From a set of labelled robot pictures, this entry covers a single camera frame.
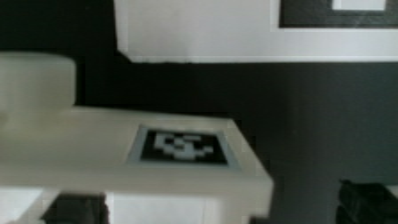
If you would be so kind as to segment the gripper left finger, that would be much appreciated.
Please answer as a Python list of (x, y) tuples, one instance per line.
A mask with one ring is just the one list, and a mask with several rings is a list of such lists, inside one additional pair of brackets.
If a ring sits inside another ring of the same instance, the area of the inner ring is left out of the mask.
[(42, 215), (45, 224), (111, 224), (107, 196), (61, 193)]

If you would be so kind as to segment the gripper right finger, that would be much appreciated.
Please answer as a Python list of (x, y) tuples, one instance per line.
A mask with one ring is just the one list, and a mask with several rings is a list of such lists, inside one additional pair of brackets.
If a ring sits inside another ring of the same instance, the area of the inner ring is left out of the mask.
[(381, 183), (342, 181), (337, 224), (398, 224), (398, 197)]

